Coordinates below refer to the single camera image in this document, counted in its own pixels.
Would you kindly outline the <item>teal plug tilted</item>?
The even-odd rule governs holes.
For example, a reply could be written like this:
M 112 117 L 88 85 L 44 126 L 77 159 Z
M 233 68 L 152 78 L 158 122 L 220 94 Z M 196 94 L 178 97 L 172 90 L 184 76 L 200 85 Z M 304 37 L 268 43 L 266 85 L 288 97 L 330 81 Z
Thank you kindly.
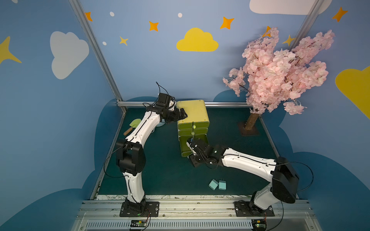
M 209 183 L 209 187 L 212 189 L 212 190 L 215 190 L 217 189 L 219 183 L 217 180 L 215 179 L 212 179 L 211 182 Z

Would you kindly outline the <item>yellow-green drawer cabinet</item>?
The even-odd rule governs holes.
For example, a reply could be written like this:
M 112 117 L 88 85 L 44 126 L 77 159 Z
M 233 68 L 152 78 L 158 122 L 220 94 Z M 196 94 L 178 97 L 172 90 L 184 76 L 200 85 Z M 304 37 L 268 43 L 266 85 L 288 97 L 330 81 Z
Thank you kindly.
M 184 109 L 187 118 L 177 121 L 179 130 L 205 129 L 210 125 L 207 109 L 203 100 L 178 101 L 178 109 Z

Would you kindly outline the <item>right controller board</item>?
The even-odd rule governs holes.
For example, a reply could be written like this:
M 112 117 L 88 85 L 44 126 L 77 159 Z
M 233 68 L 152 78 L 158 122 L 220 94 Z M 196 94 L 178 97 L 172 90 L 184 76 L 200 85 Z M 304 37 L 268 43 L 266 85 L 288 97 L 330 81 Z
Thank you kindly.
M 266 231 L 267 230 L 267 222 L 265 220 L 256 220 L 253 219 L 251 221 L 252 224 L 252 231 Z

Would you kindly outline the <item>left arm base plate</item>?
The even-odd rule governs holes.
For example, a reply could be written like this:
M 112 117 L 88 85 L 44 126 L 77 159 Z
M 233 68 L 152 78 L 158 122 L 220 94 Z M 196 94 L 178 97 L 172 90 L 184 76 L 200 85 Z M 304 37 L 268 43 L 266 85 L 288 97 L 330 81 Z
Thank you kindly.
M 134 203 L 125 201 L 122 203 L 119 216 L 120 217 L 158 217 L 159 202 L 142 202 Z

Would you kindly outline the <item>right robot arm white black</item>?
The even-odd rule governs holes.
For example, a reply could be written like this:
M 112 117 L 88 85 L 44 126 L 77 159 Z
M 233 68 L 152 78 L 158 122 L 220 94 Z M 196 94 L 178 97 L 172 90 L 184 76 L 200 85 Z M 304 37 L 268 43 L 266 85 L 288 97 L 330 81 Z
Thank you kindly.
M 265 188 L 253 193 L 248 204 L 251 213 L 262 213 L 279 201 L 295 203 L 299 176 L 286 158 L 278 157 L 276 160 L 259 158 L 230 147 L 221 145 L 212 147 L 200 138 L 189 138 L 187 146 L 192 152 L 189 158 L 194 166 L 205 163 L 236 168 L 269 182 Z

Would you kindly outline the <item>left controller board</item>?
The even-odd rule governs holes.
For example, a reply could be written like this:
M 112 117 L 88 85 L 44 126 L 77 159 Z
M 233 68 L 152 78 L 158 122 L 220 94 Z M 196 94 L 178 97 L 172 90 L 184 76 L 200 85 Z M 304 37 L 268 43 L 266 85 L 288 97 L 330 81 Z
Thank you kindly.
M 149 221 L 146 220 L 131 220 L 130 229 L 145 229 Z

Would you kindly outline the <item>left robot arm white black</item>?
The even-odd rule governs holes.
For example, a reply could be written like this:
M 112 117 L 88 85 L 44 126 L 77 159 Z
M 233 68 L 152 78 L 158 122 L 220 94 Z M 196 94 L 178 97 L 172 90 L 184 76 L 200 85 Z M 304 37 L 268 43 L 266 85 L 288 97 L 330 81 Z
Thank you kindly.
M 152 109 L 145 112 L 139 125 L 131 134 L 119 143 L 116 154 L 116 164 L 126 181 L 128 191 L 127 200 L 136 205 L 145 200 L 142 184 L 142 172 L 146 164 L 144 145 L 152 131 L 163 120 L 166 122 L 179 121 L 188 115 L 183 108 Z

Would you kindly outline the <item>controller board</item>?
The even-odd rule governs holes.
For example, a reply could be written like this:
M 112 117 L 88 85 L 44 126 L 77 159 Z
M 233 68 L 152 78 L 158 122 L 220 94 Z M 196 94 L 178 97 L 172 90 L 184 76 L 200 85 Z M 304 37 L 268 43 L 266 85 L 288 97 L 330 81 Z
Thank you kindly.
M 265 220 L 256 220 L 253 219 L 251 221 L 252 224 L 252 231 L 266 231 L 267 230 L 267 222 Z
M 145 229 L 149 221 L 146 220 L 131 220 L 130 229 Z

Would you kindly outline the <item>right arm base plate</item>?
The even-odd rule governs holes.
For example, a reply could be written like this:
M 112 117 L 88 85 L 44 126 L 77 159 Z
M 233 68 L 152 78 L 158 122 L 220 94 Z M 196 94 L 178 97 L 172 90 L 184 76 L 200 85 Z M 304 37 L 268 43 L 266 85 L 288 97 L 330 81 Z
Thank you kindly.
M 262 210 L 254 205 L 250 206 L 249 201 L 239 200 L 234 202 L 234 209 L 237 217 L 274 217 L 273 208 L 270 206 Z

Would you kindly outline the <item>pink cherry blossom tree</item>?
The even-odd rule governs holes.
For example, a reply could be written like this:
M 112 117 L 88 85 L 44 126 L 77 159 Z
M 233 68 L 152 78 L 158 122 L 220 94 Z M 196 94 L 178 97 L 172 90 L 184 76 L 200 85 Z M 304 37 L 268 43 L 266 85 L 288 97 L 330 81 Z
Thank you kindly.
M 327 65 L 313 58 L 329 49 L 335 34 L 329 30 L 315 37 L 305 37 L 291 50 L 275 49 L 279 31 L 271 28 L 268 36 L 248 43 L 242 53 L 244 66 L 229 71 L 223 83 L 237 96 L 246 92 L 246 103 L 251 106 L 244 130 L 250 132 L 257 118 L 265 111 L 272 112 L 280 104 L 290 115 L 303 113 L 305 107 L 298 98 L 313 87 L 320 87 L 327 79 Z

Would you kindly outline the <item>teal plug far right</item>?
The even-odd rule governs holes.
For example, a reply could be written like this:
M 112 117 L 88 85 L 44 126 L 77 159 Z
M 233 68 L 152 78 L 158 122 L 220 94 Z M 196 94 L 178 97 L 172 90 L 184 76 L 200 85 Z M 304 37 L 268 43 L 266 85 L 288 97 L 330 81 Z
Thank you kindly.
M 225 190 L 227 189 L 227 183 L 226 183 L 226 181 L 224 181 L 224 180 L 220 180 L 220 181 L 218 182 L 218 188 L 219 188 L 220 190 L 225 191 Z

